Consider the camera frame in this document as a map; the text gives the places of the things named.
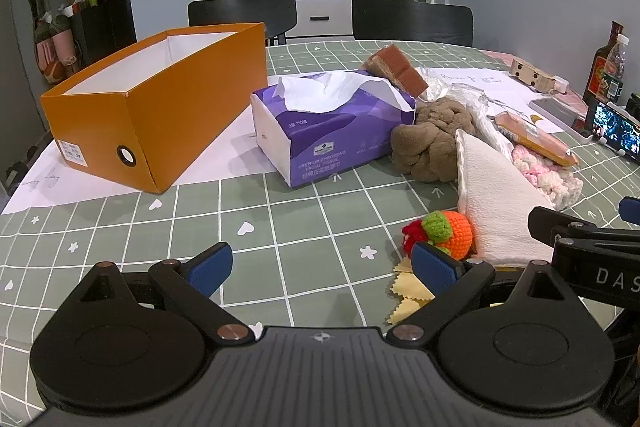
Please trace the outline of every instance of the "brown glass bottle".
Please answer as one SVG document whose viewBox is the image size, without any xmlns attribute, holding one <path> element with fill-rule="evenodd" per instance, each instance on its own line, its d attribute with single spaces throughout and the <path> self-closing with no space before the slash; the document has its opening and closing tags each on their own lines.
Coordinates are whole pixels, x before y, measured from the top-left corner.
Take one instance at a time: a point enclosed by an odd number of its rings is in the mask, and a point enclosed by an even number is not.
<svg viewBox="0 0 640 427">
<path fill-rule="evenodd" d="M 617 22 L 613 21 L 611 23 L 611 35 L 609 36 L 609 43 L 596 51 L 596 54 L 593 57 L 593 64 L 591 65 L 589 80 L 587 81 L 587 87 L 584 88 L 584 95 L 582 96 L 582 99 L 587 103 L 587 105 L 590 104 L 591 100 L 593 100 L 593 97 L 598 93 L 598 90 L 601 89 L 600 86 L 602 85 L 602 72 L 604 69 L 604 64 L 607 62 L 607 56 L 609 56 L 609 52 L 616 44 L 618 34 L 622 33 L 622 30 L 622 24 L 618 24 Z"/>
</svg>

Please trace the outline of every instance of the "purple tissue package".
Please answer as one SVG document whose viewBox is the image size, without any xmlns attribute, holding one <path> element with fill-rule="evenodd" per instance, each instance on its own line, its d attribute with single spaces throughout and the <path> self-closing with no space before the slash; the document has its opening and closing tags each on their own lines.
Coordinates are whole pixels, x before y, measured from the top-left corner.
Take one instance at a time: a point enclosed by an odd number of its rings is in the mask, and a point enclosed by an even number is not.
<svg viewBox="0 0 640 427">
<path fill-rule="evenodd" d="M 391 130 L 414 123 L 413 110 L 398 109 L 360 88 L 344 105 L 322 113 L 287 110 L 275 91 L 276 86 L 255 91 L 251 107 L 258 145 L 289 187 L 391 154 Z M 415 100 L 401 94 L 415 109 Z"/>
</svg>

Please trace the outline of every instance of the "blue gripper pad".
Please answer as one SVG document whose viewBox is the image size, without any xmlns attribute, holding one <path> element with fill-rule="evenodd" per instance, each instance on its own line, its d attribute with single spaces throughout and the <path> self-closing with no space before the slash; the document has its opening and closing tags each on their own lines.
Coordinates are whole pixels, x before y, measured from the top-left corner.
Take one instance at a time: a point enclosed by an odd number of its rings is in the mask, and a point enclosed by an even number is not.
<svg viewBox="0 0 640 427">
<path fill-rule="evenodd" d="M 411 249 L 411 268 L 436 297 L 465 273 L 462 263 L 424 241 L 418 241 Z"/>
<path fill-rule="evenodd" d="M 231 274 L 234 256 L 231 247 L 218 243 L 182 265 L 186 281 L 209 298 Z"/>
<path fill-rule="evenodd" d="M 626 196 L 618 204 L 620 219 L 634 225 L 640 225 L 640 200 Z"/>
</svg>

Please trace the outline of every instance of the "metal screw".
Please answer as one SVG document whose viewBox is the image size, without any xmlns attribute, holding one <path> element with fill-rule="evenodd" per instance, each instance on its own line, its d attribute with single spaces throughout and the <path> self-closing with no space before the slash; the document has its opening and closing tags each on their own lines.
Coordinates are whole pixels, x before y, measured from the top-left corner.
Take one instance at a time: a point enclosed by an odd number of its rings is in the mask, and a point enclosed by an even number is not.
<svg viewBox="0 0 640 427">
<path fill-rule="evenodd" d="M 249 334 L 249 330 L 242 324 L 225 324 L 218 328 L 217 333 L 225 341 L 241 341 Z"/>
<path fill-rule="evenodd" d="M 400 341 L 417 341 L 424 335 L 424 330 L 414 324 L 401 324 L 393 330 L 394 336 Z"/>
</svg>

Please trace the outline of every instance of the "logo on tissue package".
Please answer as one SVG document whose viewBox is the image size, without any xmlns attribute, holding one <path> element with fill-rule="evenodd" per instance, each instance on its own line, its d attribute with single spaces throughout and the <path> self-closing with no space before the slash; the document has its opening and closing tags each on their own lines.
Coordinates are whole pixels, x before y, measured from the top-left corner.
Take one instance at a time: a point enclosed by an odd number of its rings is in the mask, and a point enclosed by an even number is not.
<svg viewBox="0 0 640 427">
<path fill-rule="evenodd" d="M 321 143 L 317 147 L 314 147 L 314 156 L 321 156 L 334 150 L 334 142 Z"/>
</svg>

